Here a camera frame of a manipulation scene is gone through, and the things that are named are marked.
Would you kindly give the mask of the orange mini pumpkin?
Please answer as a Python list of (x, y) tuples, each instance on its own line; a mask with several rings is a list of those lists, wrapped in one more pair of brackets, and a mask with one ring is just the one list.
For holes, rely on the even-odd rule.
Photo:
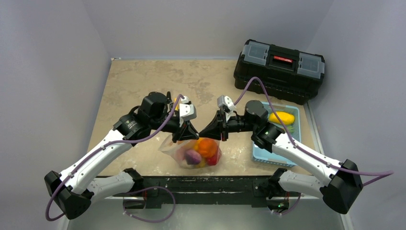
[(204, 158), (213, 157), (218, 150), (217, 142), (213, 139), (202, 138), (198, 140), (197, 152)]

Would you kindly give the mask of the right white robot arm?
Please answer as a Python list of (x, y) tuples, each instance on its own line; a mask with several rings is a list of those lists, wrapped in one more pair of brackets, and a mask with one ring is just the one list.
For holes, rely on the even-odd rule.
[(278, 168), (268, 182), (258, 186), (269, 198), (283, 192), (297, 192), (320, 198), (332, 210), (347, 214), (363, 189), (357, 165), (329, 158), (290, 137), (286, 130), (268, 121), (262, 102), (248, 101), (243, 115), (222, 103), (213, 120), (199, 132), (202, 138), (226, 141), (229, 133), (251, 132), (251, 140), (260, 149), (280, 155), (309, 174)]

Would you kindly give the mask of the yellow bell pepper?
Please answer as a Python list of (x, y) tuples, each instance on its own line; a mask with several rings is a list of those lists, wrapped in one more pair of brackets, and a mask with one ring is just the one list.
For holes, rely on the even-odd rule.
[(196, 169), (207, 167), (206, 159), (205, 159), (205, 158), (202, 158), (202, 160), (200, 161), (200, 163), (196, 164), (194, 167), (195, 167)]

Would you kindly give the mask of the clear zip top bag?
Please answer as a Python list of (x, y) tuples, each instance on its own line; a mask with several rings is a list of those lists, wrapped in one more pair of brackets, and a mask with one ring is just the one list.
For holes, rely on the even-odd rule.
[(169, 136), (160, 145), (159, 151), (171, 156), (185, 169), (215, 166), (222, 157), (219, 141), (210, 138), (173, 142)]

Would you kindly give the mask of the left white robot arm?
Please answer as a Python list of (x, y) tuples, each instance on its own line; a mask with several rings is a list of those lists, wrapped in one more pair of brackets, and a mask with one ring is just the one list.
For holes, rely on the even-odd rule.
[(118, 156), (159, 132), (171, 133), (173, 142), (198, 139), (191, 123), (196, 116), (196, 108), (186, 96), (179, 95), (172, 101), (170, 93), (149, 93), (140, 105), (121, 116), (99, 144), (79, 161), (45, 176), (49, 203), (57, 204), (62, 216), (75, 219), (92, 203), (106, 197), (123, 193), (139, 195), (143, 178), (136, 170), (127, 169), (107, 178), (99, 178), (99, 173)]

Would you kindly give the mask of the red bell pepper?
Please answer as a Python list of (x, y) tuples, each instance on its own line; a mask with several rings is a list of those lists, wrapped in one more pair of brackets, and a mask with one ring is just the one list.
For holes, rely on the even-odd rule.
[(222, 156), (222, 152), (219, 150), (214, 156), (212, 156), (210, 158), (206, 158), (206, 164), (209, 166), (217, 165), (221, 159), (221, 156)]

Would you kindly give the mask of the purple red onion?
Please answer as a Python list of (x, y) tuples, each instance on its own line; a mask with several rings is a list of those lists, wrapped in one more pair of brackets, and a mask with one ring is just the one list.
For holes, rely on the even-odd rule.
[(188, 165), (196, 165), (202, 160), (201, 155), (193, 149), (186, 150), (184, 153), (184, 158)]

